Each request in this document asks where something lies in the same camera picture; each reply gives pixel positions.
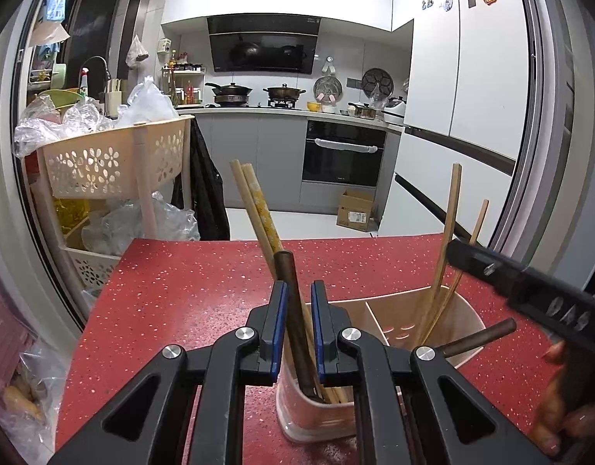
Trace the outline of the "person's right hand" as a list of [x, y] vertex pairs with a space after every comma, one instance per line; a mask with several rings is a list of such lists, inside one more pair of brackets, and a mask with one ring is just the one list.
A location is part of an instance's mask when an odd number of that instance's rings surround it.
[[575, 440], [591, 440], [595, 442], [595, 395], [588, 404], [569, 410], [566, 407], [560, 384], [566, 373], [566, 343], [560, 341], [550, 347], [544, 359], [548, 363], [561, 365], [547, 385], [537, 406], [534, 422], [529, 432], [529, 438], [548, 456], [554, 458], [560, 452], [561, 439], [559, 434], [564, 431]]

